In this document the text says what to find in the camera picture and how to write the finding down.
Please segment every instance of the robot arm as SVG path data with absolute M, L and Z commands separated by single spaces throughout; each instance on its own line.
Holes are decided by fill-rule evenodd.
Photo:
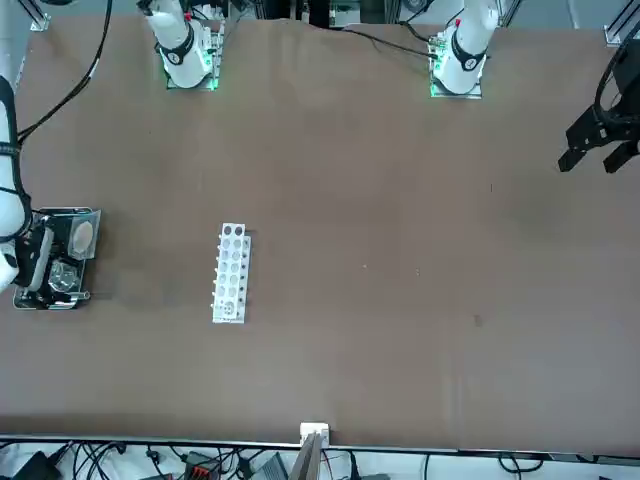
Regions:
M 31 199 L 20 178 L 7 3 L 0 6 L 0 292 L 19 274 L 15 239 L 31 224 Z
M 496 0 L 466 0 L 455 24 L 439 35 L 445 47 L 434 77 L 445 90 L 464 95 L 480 81 L 498 19 Z
M 211 31 L 198 20 L 187 21 L 179 0 L 140 0 L 137 6 L 158 41 L 167 75 L 178 87 L 196 87 L 212 73 Z

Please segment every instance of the white bracket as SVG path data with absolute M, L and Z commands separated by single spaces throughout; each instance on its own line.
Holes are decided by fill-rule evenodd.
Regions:
M 318 434 L 322 437 L 322 448 L 329 448 L 329 424 L 317 422 L 303 422 L 300 424 L 300 445 L 303 445 L 309 435 Z

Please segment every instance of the brown table surface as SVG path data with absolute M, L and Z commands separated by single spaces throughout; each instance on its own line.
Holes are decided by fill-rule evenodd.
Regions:
M 32 35 L 21 126 L 102 19 Z M 28 141 L 35 206 L 104 210 L 95 298 L 1 297 L 6 432 L 640 454 L 640 164 L 556 160 L 612 50 L 499 31 L 482 101 L 294 22 L 230 27 L 215 94 L 166 91 L 142 17 Z M 421 45 L 400 26 L 369 27 Z M 254 232 L 247 323 L 211 324 L 222 222 Z

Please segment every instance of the metal frame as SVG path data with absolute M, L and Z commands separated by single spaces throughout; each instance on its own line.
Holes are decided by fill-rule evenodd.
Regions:
M 44 12 L 35 2 L 35 0 L 18 0 L 18 3 L 22 6 L 22 9 L 26 12 L 26 14 L 31 17 L 32 32 L 44 32 L 47 28 L 49 28 L 51 16 L 48 13 Z
M 640 0 L 629 0 L 616 14 L 613 21 L 604 26 L 604 38 L 607 45 L 610 47 L 620 45 L 622 39 L 639 21 Z
M 157 437 L 118 437 L 118 436 L 65 436 L 65 435 L 10 435 L 0 434 L 0 442 L 16 443 L 65 443 L 65 442 L 90 442 L 93 444 L 107 444 L 120 442 L 128 445 L 143 446 L 172 446 L 172 447 L 200 447 L 200 448 L 251 448 L 279 451 L 300 450 L 299 443 L 270 443 L 270 442 L 239 442 L 239 441 L 206 441 L 190 439 L 173 439 Z M 481 457 L 499 458 L 501 455 L 513 456 L 517 460 L 544 460 L 548 462 L 566 463 L 593 463 L 597 455 L 588 454 L 587 458 L 575 453 L 553 453 L 536 451 L 505 451 L 505 450 L 464 450 L 464 449 L 438 449 L 438 448 L 402 448 L 402 447 L 376 447 L 366 445 L 331 445 L 326 450 L 353 451 L 370 453 L 401 453 L 409 455 L 440 455 L 447 457 Z M 640 466 L 640 457 L 600 455 L 598 464 Z
M 498 10 L 500 14 L 498 25 L 503 28 L 508 27 L 509 25 L 511 25 L 513 17 L 515 17 L 516 13 L 518 13 L 518 9 L 520 8 L 520 5 L 522 5 L 522 0 L 513 0 L 513 3 L 506 10 L 506 12 L 502 8 L 502 0 L 496 0 L 496 3 L 498 4 Z

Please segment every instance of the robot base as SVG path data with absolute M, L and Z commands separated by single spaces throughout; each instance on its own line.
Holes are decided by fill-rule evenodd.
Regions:
M 68 231 L 68 225 L 71 221 L 83 221 L 92 220 L 93 225 L 93 239 L 94 244 L 97 240 L 99 229 L 99 216 L 96 216 L 91 208 L 43 208 L 40 209 L 40 213 L 35 214 L 40 218 L 49 217 L 48 225 L 54 231 L 54 244 L 58 244 L 66 249 L 70 238 L 70 232 Z M 52 253 L 49 255 L 49 262 L 55 262 L 59 258 L 58 255 Z M 64 293 L 68 296 L 66 301 L 58 300 L 50 305 L 43 305 L 42 302 L 36 300 L 37 292 L 28 291 L 23 287 L 16 287 L 13 295 L 13 306 L 19 310 L 71 310 L 76 308 L 80 302 L 87 301 L 91 297 L 90 293 L 85 288 L 85 271 L 87 260 L 78 260 L 77 268 L 75 269 L 75 281 L 70 285 L 70 289 Z M 47 278 L 43 283 L 47 284 L 51 280 L 51 268 L 48 268 Z
M 201 90 L 206 92 L 213 92 L 218 89 L 220 83 L 220 67 L 222 65 L 222 50 L 224 47 L 224 30 L 225 21 L 219 20 L 217 27 L 203 27 L 205 48 L 203 49 L 204 62 L 207 66 L 211 67 L 211 73 L 204 77 L 204 79 L 195 87 L 189 88 L 189 90 Z M 164 65 L 165 59 L 158 51 L 158 55 L 164 66 L 164 73 L 167 77 L 167 90 L 184 90 L 171 80 L 171 76 L 167 73 L 166 65 Z
M 441 59 L 445 54 L 447 39 L 451 36 L 452 30 L 445 30 L 444 32 L 438 33 L 438 35 L 433 36 L 429 39 L 428 49 L 429 53 L 436 54 L 439 58 L 438 60 L 429 59 L 429 94 L 433 98 L 438 97 L 455 97 L 455 98 L 472 98 L 472 99 L 481 99 L 482 98 L 482 89 L 480 88 L 480 77 L 482 76 L 482 72 L 480 73 L 480 77 L 478 78 L 478 83 L 470 92 L 465 94 L 456 94 L 452 93 L 446 88 L 442 86 L 442 84 L 437 80 L 435 76 L 435 72 L 440 69 L 442 64 Z

